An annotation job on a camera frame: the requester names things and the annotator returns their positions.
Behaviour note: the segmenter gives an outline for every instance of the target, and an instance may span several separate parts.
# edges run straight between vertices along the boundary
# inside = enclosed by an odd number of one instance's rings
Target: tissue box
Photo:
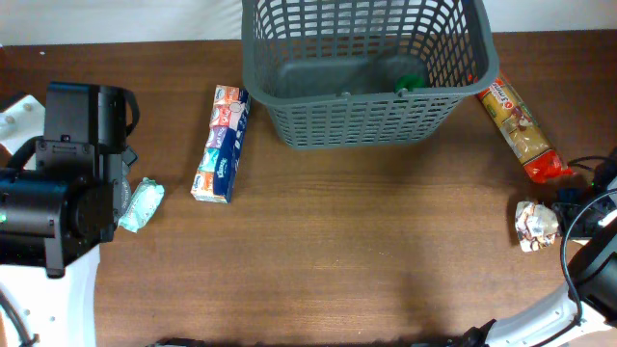
[[[250,107],[246,90],[216,87],[209,136],[191,188],[196,200],[231,201]]]

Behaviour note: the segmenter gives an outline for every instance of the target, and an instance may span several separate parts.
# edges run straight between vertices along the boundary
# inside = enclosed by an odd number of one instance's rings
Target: white wall
[[[617,0],[484,0],[494,32],[617,29]],[[241,0],[0,0],[0,44],[240,38]]]

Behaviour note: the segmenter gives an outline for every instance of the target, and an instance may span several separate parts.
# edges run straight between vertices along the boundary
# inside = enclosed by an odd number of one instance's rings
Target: food package
[[[534,252],[555,243],[559,233],[557,215],[543,204],[521,201],[517,204],[515,229],[523,252]]]
[[[532,181],[545,183],[549,178],[573,174],[503,72],[500,71],[491,87],[477,97]]]

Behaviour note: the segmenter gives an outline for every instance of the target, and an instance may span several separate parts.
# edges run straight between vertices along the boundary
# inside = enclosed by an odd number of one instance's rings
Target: crumpled wrapper
[[[555,213],[543,204],[521,201],[517,204],[515,229],[523,252],[534,252],[555,243],[559,221]]]

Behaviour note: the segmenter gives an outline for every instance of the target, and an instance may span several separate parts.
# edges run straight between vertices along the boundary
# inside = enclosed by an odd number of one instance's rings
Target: wooden table
[[[616,39],[495,36],[502,68],[567,159],[615,146]],[[137,95],[130,181],[155,178],[166,197],[147,227],[119,229],[101,248],[99,346],[461,334],[563,282],[558,248],[524,254],[511,228],[518,200],[550,198],[555,185],[530,183],[472,97],[415,146],[314,151],[287,147],[256,103],[233,203],[222,205],[189,189],[215,85],[242,85],[240,42],[5,47],[0,60],[1,96],[44,102],[51,80]],[[616,341],[612,331],[573,345]]]

